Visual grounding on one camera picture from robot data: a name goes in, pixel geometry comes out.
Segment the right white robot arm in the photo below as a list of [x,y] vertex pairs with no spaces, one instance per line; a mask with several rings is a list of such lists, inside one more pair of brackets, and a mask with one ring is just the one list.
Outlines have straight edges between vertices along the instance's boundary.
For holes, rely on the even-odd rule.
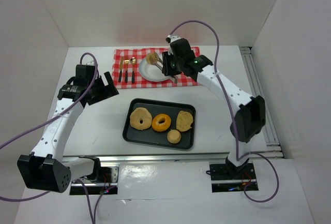
[[243,171],[252,150],[252,138],[266,123],[265,100],[252,96],[225,77],[209,58],[196,56],[187,39],[175,35],[166,38],[169,49],[162,54],[162,73],[166,76],[184,74],[224,100],[230,110],[230,132],[235,144],[225,159],[232,176]]

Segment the metal tongs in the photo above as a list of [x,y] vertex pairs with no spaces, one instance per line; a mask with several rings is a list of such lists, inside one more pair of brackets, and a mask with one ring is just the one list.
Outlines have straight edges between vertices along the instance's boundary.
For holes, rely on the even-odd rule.
[[[156,60],[157,60],[157,63],[154,66],[156,66],[162,72],[162,60],[158,53],[154,52],[154,54],[155,54]],[[175,84],[178,82],[177,76],[175,76],[175,77],[165,76],[165,77],[170,79]]]

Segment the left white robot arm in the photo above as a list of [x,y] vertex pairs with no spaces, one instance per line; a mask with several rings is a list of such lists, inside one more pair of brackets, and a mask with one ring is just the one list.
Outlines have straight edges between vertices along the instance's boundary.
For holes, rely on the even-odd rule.
[[57,96],[53,122],[47,125],[40,141],[29,155],[21,155],[17,166],[30,189],[64,192],[72,181],[101,176],[101,163],[94,156],[79,156],[63,162],[66,143],[86,105],[118,95],[111,74],[98,75],[93,65],[77,65],[76,74],[64,84]]

